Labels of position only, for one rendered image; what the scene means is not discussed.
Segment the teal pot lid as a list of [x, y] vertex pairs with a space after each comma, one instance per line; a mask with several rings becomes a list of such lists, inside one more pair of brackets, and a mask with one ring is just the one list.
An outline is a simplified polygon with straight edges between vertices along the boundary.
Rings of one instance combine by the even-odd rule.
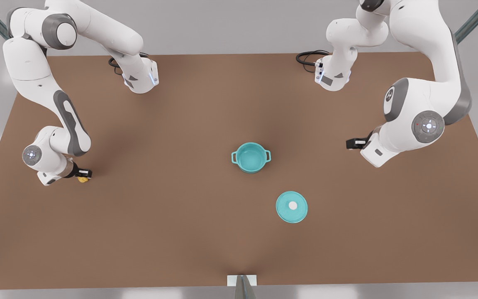
[[298, 192], [286, 191], [276, 200], [276, 212], [286, 223], [299, 223], [307, 216], [307, 201]]

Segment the teal pot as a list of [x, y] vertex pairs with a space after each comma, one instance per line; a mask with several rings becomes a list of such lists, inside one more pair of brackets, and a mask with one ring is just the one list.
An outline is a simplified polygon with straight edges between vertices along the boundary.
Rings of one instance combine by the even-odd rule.
[[271, 152], [255, 142], [242, 144], [231, 154], [231, 159], [233, 164], [237, 164], [247, 174], [259, 172], [267, 162], [272, 160]]

